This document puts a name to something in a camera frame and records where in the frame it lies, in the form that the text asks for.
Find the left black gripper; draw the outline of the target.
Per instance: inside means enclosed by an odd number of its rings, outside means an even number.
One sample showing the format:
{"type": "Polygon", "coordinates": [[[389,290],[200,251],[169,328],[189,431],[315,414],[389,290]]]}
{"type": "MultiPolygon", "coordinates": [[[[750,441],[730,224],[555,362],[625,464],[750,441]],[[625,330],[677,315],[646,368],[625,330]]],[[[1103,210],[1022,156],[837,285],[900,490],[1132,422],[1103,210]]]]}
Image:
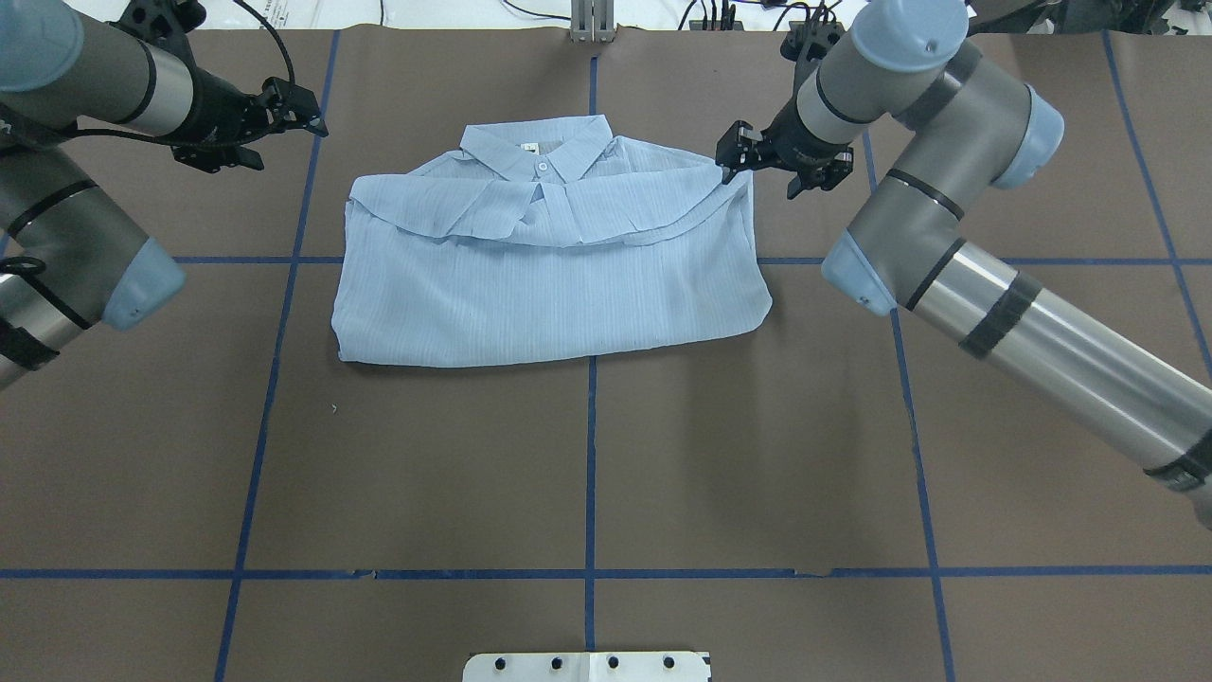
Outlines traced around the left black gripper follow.
{"type": "Polygon", "coordinates": [[[303,130],[328,137],[315,93],[293,81],[267,78],[259,94],[246,94],[208,71],[191,71],[193,104],[185,121],[170,133],[178,164],[208,173],[224,168],[264,170],[248,144],[265,134],[303,130]]]}

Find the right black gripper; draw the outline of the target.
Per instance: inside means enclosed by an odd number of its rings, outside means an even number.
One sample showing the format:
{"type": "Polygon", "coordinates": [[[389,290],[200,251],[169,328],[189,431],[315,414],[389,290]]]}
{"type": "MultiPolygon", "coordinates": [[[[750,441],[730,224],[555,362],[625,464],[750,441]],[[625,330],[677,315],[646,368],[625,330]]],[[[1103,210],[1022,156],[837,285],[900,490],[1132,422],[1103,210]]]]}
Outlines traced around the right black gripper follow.
{"type": "Polygon", "coordinates": [[[716,142],[715,164],[722,170],[724,185],[745,171],[790,172],[785,197],[793,200],[814,189],[831,191],[846,180],[853,172],[853,148],[811,134],[796,102],[789,101],[762,132],[736,120],[716,142]]]}

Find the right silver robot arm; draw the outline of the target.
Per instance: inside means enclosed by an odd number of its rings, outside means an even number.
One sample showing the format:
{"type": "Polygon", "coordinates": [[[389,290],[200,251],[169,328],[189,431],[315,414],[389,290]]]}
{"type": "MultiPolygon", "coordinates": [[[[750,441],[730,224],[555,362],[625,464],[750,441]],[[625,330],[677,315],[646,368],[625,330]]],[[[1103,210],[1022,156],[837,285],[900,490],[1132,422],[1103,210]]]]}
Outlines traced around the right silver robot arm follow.
{"type": "Polygon", "coordinates": [[[916,315],[974,361],[1067,411],[1210,526],[1210,388],[996,258],[990,191],[1027,185],[1060,150],[1064,108],[974,44],[961,1],[870,1],[836,40],[793,51],[791,98],[758,131],[720,138],[724,180],[791,174],[789,197],[830,190],[853,143],[891,119],[910,139],[824,259],[829,283],[867,310],[916,315]]]}

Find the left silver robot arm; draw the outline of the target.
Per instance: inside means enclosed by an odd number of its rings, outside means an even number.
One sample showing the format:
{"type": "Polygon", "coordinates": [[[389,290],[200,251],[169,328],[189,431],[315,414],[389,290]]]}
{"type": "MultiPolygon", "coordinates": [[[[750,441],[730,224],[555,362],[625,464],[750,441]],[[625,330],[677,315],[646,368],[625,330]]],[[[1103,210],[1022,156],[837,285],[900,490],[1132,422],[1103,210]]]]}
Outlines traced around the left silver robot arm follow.
{"type": "Polygon", "coordinates": [[[132,329],[177,296],[185,273],[64,144],[108,137],[164,147],[206,173],[259,171],[255,142],[325,137],[318,96],[285,78],[242,92],[202,69],[187,36],[199,1],[130,1],[102,22],[64,1],[1,5],[1,384],[47,366],[97,323],[132,329]]]}

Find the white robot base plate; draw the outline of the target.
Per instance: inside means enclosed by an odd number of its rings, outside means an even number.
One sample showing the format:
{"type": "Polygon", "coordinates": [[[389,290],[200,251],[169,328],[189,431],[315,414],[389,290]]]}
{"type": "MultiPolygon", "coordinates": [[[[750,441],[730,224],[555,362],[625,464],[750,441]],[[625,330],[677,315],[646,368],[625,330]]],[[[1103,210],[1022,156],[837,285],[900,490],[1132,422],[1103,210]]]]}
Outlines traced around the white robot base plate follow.
{"type": "Polygon", "coordinates": [[[482,653],[469,657],[463,681],[711,681],[708,653],[614,651],[482,653]]]}

